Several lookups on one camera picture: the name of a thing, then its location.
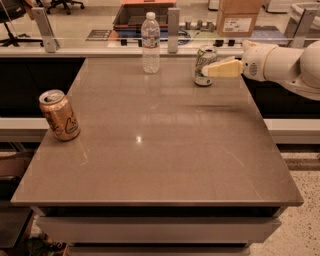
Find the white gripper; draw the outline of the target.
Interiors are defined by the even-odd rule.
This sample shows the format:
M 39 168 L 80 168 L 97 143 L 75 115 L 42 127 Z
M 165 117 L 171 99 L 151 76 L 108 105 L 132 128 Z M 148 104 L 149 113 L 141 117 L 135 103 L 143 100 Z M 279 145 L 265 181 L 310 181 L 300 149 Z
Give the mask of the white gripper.
M 267 59 L 278 45 L 244 40 L 242 46 L 242 62 L 235 59 L 235 56 L 229 56 L 204 66 L 202 73 L 207 77 L 235 78 L 243 72 L 249 79 L 266 81 Z

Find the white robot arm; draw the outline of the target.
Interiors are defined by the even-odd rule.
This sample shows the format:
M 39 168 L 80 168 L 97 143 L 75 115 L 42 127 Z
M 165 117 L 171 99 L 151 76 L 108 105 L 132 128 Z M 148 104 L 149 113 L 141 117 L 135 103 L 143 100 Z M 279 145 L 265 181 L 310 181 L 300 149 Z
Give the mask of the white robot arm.
M 232 78 L 243 74 L 255 81 L 270 81 L 308 99 L 320 100 L 320 42 L 306 48 L 243 42 L 241 60 L 227 57 L 201 69 L 207 77 Z

